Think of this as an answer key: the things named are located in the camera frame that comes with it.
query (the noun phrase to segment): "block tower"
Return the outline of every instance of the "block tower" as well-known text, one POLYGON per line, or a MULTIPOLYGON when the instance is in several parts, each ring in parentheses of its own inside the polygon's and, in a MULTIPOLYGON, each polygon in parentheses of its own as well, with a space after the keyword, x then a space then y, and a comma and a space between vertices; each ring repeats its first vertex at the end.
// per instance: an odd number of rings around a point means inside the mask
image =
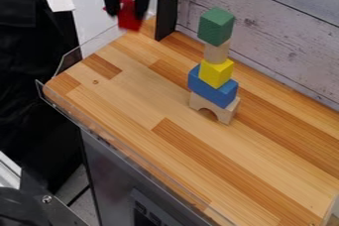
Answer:
POLYGON ((206 108, 228 125, 240 103, 238 82, 231 79, 234 62, 228 58, 235 17, 213 8, 200 17, 198 38, 206 42, 204 60, 188 75, 189 106, 206 108))

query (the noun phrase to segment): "green cube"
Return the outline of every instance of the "green cube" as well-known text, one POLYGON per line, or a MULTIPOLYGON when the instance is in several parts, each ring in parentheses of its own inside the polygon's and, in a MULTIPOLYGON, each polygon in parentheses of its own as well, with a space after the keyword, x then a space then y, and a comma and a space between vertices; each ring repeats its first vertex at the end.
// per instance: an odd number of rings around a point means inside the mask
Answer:
POLYGON ((232 36, 235 17, 220 8, 212 8, 200 17, 198 38, 219 47, 232 36))

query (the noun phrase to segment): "red object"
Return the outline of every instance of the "red object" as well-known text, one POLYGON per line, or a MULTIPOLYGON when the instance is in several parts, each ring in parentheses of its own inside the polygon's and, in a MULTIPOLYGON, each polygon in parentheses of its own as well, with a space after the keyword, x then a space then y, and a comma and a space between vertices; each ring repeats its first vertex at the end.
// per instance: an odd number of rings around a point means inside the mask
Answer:
POLYGON ((138 20, 135 15, 134 0, 120 0, 122 8, 118 14, 118 25, 120 29, 138 32, 143 24, 143 20, 138 20))

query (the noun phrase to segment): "wooden plank wall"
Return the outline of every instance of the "wooden plank wall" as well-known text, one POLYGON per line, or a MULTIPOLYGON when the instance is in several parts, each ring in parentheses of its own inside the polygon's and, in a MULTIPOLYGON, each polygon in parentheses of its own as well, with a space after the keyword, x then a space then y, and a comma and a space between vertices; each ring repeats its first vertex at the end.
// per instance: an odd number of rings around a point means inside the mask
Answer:
POLYGON ((339 110, 338 0, 179 0, 177 29, 214 6, 237 17, 232 58, 339 110))

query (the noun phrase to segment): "beige block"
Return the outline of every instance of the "beige block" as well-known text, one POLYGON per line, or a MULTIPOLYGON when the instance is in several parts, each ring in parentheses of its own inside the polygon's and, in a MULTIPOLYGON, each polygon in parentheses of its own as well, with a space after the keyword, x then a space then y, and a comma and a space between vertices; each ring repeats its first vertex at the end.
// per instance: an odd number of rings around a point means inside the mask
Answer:
POLYGON ((321 226, 339 226, 339 195, 334 197, 321 226))
POLYGON ((207 99, 199 96, 194 92, 190 92, 189 107, 198 111, 200 109, 208 109, 212 111, 218 118, 218 120, 226 125, 229 125, 240 104, 240 97, 236 97, 234 101, 228 105, 225 109, 220 108, 207 99))
POLYGON ((223 63, 228 57, 229 50, 230 40, 226 41, 219 47, 206 44, 204 57, 210 63, 223 63))

